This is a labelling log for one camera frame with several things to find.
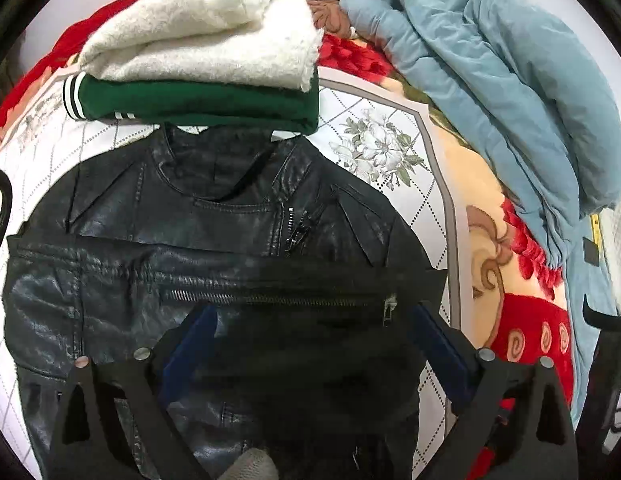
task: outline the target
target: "white flower print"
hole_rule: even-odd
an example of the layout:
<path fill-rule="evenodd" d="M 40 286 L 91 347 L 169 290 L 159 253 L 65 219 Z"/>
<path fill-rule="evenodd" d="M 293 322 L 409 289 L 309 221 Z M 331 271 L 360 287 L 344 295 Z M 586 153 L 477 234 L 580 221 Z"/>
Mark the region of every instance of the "white flower print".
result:
<path fill-rule="evenodd" d="M 394 189 L 401 181 L 411 186 L 409 171 L 413 166 L 425 168 L 424 159 L 415 153 L 415 140 L 399 131 L 376 110 L 364 110 L 364 118 L 355 123 L 351 118 L 344 124 L 340 144 L 331 142 L 343 166 L 368 184 L 381 176 L 384 184 Z"/>

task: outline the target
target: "black handle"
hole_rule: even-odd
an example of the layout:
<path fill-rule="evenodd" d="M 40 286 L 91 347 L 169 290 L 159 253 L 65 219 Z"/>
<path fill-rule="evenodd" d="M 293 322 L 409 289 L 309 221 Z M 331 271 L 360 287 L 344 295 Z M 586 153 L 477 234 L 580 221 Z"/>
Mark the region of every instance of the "black handle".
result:
<path fill-rule="evenodd" d="M 0 170 L 0 191 L 1 191 L 1 211 L 0 211 L 0 247 L 6 235 L 10 209 L 13 205 L 13 188 L 10 185 L 8 176 Z"/>

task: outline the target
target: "zipper pull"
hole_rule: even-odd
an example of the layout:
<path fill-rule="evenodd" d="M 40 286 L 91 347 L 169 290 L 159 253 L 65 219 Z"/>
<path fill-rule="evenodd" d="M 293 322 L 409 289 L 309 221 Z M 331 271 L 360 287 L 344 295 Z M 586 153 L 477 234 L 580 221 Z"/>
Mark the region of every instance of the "zipper pull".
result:
<path fill-rule="evenodd" d="M 393 320 L 393 310 L 397 306 L 397 294 L 392 294 L 384 300 L 384 315 L 382 326 L 388 326 Z"/>
<path fill-rule="evenodd" d="M 353 450 L 353 462 L 355 462 L 355 469 L 359 471 L 359 462 L 357 462 L 357 457 L 359 456 L 359 447 L 355 446 Z"/>
<path fill-rule="evenodd" d="M 310 232 L 312 225 L 308 222 L 308 217 L 306 213 L 302 216 L 299 224 L 295 226 L 295 229 L 292 230 L 290 236 L 286 240 L 286 253 L 290 254 L 295 248 L 302 243 L 302 240 L 306 237 L 308 232 Z"/>

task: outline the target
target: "diamond pattern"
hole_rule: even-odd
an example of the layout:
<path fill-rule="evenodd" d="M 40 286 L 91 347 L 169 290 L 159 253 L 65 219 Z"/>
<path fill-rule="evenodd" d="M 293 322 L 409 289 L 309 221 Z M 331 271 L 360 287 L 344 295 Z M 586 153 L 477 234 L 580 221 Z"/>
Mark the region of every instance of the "diamond pattern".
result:
<path fill-rule="evenodd" d="M 319 128 L 309 139 L 326 157 L 338 164 L 343 163 L 334 146 L 341 143 L 347 118 L 355 123 L 373 110 L 386 118 L 402 133 L 415 139 L 414 152 L 424 159 L 423 166 L 414 166 L 410 173 L 411 186 L 405 184 L 390 189 L 384 182 L 371 185 L 384 193 L 401 217 L 411 226 L 422 242 L 433 267 L 447 268 L 447 240 L 444 222 L 444 201 L 438 183 L 431 171 L 431 162 L 421 132 L 414 116 L 356 95 L 324 88 L 320 93 Z M 450 323 L 448 287 L 444 290 L 441 314 Z M 420 383 L 419 440 L 413 457 L 413 478 L 416 478 L 444 439 L 446 427 L 446 403 L 439 381 L 427 365 Z"/>
<path fill-rule="evenodd" d="M 54 84 L 43 98 L 61 91 L 61 83 Z M 366 110 L 383 114 L 398 130 L 415 140 L 414 152 L 424 159 L 423 166 L 414 166 L 410 174 L 411 186 L 404 183 L 391 189 L 386 182 L 372 182 L 391 201 L 393 207 L 422 241 L 433 266 L 447 266 L 446 232 L 444 232 L 444 203 L 438 183 L 431 172 L 431 161 L 422 139 L 426 134 L 417 126 L 414 116 L 403 110 L 379 104 L 373 100 L 344 91 L 322 87 L 319 93 L 319 128 L 310 140 L 324 156 L 340 163 L 340 156 L 331 144 L 339 143 L 347 118 L 357 122 Z M 40 124 L 37 132 L 20 125 L 15 137 L 0 153 L 0 168 L 9 176 L 14 187 L 13 211 L 7 234 L 17 232 L 42 196 L 64 173 L 81 160 L 113 150 L 151 133 L 157 126 L 130 121 L 75 122 L 56 109 Z M 183 129 L 198 133 L 192 126 Z M 8 260 L 4 241 L 0 251 L 0 426 L 15 453 L 27 469 L 39 479 L 40 471 L 34 458 L 22 416 L 16 387 L 15 365 L 3 340 L 4 312 L 1 289 Z M 445 291 L 441 314 L 450 319 L 448 293 Z M 414 457 L 414 477 L 433 456 L 444 437 L 444 393 L 427 365 L 421 376 L 419 444 Z"/>

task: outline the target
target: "brown fabric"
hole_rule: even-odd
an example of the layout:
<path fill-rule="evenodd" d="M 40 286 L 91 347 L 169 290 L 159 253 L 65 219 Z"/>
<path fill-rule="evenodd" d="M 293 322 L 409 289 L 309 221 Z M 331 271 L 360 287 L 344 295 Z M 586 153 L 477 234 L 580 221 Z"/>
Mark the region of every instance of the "brown fabric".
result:
<path fill-rule="evenodd" d="M 339 7 L 339 0 L 306 0 L 313 13 L 316 28 L 325 28 L 326 32 L 338 38 L 349 40 L 351 25 L 347 14 Z"/>

